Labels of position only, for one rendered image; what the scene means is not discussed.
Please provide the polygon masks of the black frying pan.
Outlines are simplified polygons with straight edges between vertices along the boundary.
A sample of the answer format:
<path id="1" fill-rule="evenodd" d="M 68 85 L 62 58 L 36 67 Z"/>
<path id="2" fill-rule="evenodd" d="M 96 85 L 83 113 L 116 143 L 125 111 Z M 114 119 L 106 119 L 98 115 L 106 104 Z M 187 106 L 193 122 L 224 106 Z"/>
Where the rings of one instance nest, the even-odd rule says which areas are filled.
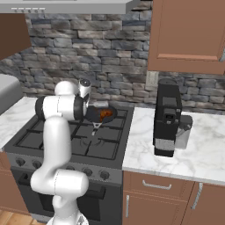
<path id="1" fill-rule="evenodd" d="M 100 120 L 100 110 L 101 109 L 112 110 L 112 116 L 106 117 L 103 120 Z M 90 106 L 87 110 L 85 118 L 89 122 L 91 122 L 93 125 L 93 130 L 92 130 L 91 135 L 94 136 L 102 124 L 111 122 L 112 120 L 114 120 L 116 118 L 116 116 L 117 116 L 117 110 L 113 106 L 109 105 L 108 107 L 99 107 L 99 108 Z"/>

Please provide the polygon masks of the dark brown wall cupboard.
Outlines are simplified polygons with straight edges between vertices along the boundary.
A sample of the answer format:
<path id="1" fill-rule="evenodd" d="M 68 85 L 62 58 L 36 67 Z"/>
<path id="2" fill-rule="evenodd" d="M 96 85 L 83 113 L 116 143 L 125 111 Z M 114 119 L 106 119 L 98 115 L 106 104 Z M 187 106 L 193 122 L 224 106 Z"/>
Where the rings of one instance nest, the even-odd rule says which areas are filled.
<path id="1" fill-rule="evenodd" d="M 30 46 L 25 15 L 0 13 L 0 61 Z"/>

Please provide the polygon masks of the pale wall socket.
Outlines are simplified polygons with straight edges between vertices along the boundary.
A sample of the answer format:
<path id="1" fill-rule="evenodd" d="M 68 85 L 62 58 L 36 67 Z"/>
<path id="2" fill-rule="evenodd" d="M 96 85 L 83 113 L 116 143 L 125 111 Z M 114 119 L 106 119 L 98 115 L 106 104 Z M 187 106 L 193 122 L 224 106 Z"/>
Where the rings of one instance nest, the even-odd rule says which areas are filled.
<path id="1" fill-rule="evenodd" d="M 150 88 L 156 88 L 158 86 L 158 71 L 147 71 L 145 88 L 149 90 Z"/>

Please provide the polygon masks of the brown wall cupboard door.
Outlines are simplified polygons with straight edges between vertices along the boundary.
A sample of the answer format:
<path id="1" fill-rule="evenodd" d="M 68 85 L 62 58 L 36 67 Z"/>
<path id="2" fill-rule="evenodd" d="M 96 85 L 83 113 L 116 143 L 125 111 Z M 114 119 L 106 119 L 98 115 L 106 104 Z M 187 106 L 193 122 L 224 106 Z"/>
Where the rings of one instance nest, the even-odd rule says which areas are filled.
<path id="1" fill-rule="evenodd" d="M 153 0 L 148 69 L 225 74 L 225 0 Z"/>

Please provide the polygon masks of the grey appliance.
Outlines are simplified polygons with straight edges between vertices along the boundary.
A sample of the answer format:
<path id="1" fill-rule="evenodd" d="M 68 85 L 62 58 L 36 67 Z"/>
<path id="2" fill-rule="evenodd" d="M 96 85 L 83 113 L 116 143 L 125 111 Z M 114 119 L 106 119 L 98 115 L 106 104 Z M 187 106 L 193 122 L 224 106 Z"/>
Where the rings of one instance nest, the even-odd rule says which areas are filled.
<path id="1" fill-rule="evenodd" d="M 15 76 L 0 74 L 0 115 L 24 96 Z"/>

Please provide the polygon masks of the grey metal pot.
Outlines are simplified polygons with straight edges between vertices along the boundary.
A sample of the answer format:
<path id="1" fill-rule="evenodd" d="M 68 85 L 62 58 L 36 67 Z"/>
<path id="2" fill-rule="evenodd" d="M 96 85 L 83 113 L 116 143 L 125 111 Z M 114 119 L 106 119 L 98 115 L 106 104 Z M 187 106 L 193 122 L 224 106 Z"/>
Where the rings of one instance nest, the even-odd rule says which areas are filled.
<path id="1" fill-rule="evenodd" d="M 192 117 L 190 115 L 182 115 L 176 134 L 175 147 L 177 149 L 186 149 L 192 129 Z"/>

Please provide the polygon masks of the black coffee machine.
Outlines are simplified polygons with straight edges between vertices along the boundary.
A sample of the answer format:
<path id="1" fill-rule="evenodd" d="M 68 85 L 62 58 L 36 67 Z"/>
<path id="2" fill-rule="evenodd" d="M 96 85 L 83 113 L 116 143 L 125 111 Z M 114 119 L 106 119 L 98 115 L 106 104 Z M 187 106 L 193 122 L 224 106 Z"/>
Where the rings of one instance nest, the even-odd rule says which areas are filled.
<path id="1" fill-rule="evenodd" d="M 170 78 L 158 81 L 153 129 L 154 154 L 173 157 L 182 103 L 178 84 Z"/>

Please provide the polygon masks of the dark grey gas hob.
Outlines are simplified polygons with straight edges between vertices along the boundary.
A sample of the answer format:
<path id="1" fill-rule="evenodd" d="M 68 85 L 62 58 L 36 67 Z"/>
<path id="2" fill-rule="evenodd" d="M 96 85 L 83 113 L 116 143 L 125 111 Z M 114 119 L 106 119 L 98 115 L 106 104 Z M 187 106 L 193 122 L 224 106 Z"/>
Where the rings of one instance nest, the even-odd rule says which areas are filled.
<path id="1" fill-rule="evenodd" d="M 110 106 L 113 117 L 103 123 L 94 136 L 93 124 L 88 120 L 69 123 L 72 156 L 70 163 L 82 163 L 120 169 L 127 146 L 127 138 L 134 109 Z M 5 145 L 11 165 L 14 156 L 43 157 L 44 122 L 34 115 Z"/>

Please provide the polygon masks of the brown drawer front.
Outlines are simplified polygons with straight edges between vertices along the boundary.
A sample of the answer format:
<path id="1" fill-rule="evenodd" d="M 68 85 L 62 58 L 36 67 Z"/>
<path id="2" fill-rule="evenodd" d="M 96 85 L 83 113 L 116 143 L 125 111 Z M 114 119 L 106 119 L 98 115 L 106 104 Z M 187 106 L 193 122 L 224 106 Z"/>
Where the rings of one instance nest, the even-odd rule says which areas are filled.
<path id="1" fill-rule="evenodd" d="M 172 188 L 170 190 L 162 190 L 147 187 L 142 184 L 143 179 L 146 183 L 154 185 L 168 186 L 169 184 L 172 184 Z M 150 174 L 124 171 L 123 185 L 125 191 L 156 195 L 160 197 L 168 197 L 170 199 L 175 200 L 188 201 L 194 182 L 178 178 L 167 178 Z"/>

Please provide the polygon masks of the black oven door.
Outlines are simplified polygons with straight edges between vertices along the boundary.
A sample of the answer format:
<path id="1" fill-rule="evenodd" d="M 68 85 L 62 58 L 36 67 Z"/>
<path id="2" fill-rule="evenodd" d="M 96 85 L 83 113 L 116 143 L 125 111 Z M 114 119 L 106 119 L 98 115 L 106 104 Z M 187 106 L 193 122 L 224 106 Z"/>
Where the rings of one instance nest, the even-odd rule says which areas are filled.
<path id="1" fill-rule="evenodd" d="M 13 167 L 11 167 L 11 172 L 17 184 L 18 178 L 23 173 L 26 173 L 30 179 L 33 174 L 31 171 L 22 171 Z M 87 218 L 90 225 L 121 225 L 121 186 L 90 181 L 105 188 L 105 197 L 102 200 L 84 196 L 78 198 L 77 205 L 81 213 Z M 52 195 L 35 192 L 35 195 L 24 199 L 24 202 L 33 219 L 47 223 L 54 216 L 52 199 Z"/>

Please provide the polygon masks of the grey range hood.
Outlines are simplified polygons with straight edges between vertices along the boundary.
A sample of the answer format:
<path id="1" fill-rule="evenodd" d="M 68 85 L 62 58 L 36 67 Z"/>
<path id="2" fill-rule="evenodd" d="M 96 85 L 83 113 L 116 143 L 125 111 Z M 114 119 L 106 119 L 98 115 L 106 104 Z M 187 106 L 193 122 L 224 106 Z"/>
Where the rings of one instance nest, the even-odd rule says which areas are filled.
<path id="1" fill-rule="evenodd" d="M 0 13 L 126 14 L 141 0 L 0 0 Z"/>

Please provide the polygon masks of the brown chicken piece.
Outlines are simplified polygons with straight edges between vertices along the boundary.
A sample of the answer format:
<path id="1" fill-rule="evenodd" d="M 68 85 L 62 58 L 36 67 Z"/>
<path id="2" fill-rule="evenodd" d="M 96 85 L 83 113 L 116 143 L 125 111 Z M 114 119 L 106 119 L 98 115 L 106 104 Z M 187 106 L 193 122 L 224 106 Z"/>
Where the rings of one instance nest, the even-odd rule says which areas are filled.
<path id="1" fill-rule="evenodd" d="M 113 111 L 109 109 L 101 109 L 100 110 L 100 120 L 103 120 L 106 117 L 110 117 L 113 115 Z"/>

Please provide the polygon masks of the brown base cupboard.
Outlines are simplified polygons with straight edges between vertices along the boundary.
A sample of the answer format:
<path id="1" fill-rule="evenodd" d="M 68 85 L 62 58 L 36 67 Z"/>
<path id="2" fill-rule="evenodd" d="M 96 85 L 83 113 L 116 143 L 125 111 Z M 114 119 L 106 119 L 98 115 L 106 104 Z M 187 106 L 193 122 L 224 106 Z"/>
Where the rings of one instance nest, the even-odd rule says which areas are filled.
<path id="1" fill-rule="evenodd" d="M 4 152 L 0 152 L 0 209 L 17 214 L 29 215 L 11 173 L 11 165 Z"/>

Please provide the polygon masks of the brown base cupboard door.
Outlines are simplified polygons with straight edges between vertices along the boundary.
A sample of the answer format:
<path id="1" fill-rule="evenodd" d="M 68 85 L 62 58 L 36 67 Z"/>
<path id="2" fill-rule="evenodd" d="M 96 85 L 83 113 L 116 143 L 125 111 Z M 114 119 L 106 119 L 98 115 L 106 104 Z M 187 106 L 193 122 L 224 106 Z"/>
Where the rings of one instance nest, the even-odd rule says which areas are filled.
<path id="1" fill-rule="evenodd" d="M 192 210 L 199 183 L 194 184 L 181 225 L 225 225 L 225 186 L 203 183 L 198 204 Z"/>
<path id="2" fill-rule="evenodd" d="M 126 196 L 129 215 L 126 218 Z M 187 202 L 156 195 L 123 192 L 122 225 L 181 225 Z"/>

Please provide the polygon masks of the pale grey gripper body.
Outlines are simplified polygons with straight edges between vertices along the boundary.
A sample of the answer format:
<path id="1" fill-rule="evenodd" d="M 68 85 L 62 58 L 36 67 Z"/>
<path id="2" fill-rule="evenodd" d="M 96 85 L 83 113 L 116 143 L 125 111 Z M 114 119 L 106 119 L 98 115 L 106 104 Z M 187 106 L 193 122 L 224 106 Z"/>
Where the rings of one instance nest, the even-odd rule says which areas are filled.
<path id="1" fill-rule="evenodd" d="M 108 101 L 95 101 L 95 102 L 89 103 L 89 106 L 108 107 L 109 103 L 108 103 Z"/>

